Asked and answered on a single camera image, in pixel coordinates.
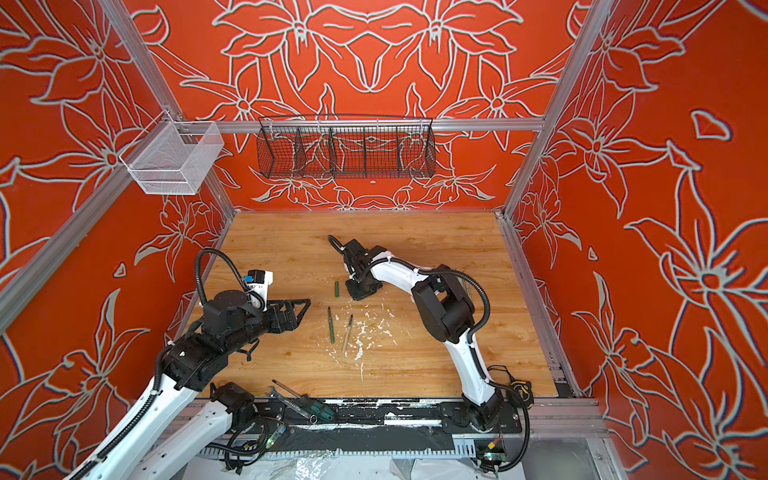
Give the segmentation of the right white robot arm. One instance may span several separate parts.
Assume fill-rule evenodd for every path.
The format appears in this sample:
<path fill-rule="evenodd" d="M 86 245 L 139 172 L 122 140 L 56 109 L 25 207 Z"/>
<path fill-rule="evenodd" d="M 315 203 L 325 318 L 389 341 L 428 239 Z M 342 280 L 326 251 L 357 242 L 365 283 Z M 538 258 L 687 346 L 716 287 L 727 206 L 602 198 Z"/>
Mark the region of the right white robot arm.
<path fill-rule="evenodd" d="M 474 278 L 446 265 L 414 265 L 381 246 L 367 249 L 356 240 L 343 244 L 333 235 L 327 240 L 343 258 L 349 275 L 346 288 L 353 300 L 372 296 L 384 284 L 411 295 L 424 328 L 448 351 L 474 428 L 488 431 L 495 427 L 506 405 L 516 408 L 523 421 L 528 421 L 526 400 L 530 396 L 513 383 L 495 381 L 482 358 L 477 333 L 488 323 L 491 304 Z"/>

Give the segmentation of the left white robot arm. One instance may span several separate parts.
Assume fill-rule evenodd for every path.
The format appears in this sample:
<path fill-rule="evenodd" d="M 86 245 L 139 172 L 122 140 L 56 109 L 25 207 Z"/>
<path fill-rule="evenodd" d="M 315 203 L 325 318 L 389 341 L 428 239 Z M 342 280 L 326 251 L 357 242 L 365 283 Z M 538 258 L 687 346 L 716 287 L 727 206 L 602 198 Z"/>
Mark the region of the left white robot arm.
<path fill-rule="evenodd" d="M 202 261 L 207 255 L 230 268 L 237 288 L 207 296 L 202 279 Z M 215 388 L 191 420 L 166 440 L 160 437 L 228 366 L 231 355 L 250 358 L 262 336 L 296 330 L 311 302 L 269 299 L 272 272 L 250 270 L 242 275 L 215 248 L 197 254 L 194 276 L 202 317 L 160 351 L 153 377 L 137 403 L 70 478 L 170 479 L 206 447 L 235 457 L 259 455 L 265 449 L 263 440 L 252 447 L 217 441 L 227 431 L 243 431 L 259 420 L 254 396 L 234 382 Z"/>

